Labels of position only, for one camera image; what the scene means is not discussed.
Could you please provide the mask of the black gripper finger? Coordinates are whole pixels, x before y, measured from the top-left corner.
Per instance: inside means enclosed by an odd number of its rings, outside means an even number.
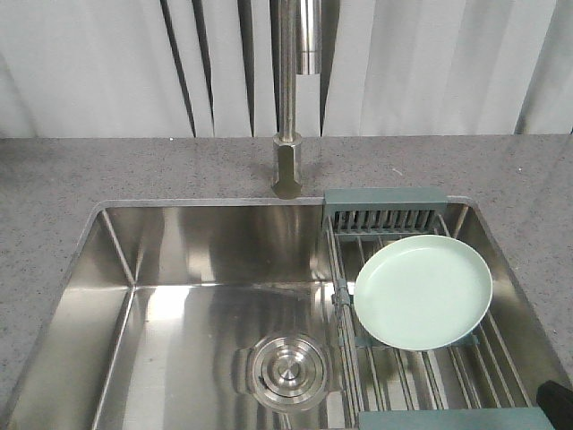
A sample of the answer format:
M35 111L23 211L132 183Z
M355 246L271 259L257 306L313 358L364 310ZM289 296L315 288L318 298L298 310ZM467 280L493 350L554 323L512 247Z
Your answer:
M572 390L548 380L538 387L536 402L555 429L573 429Z

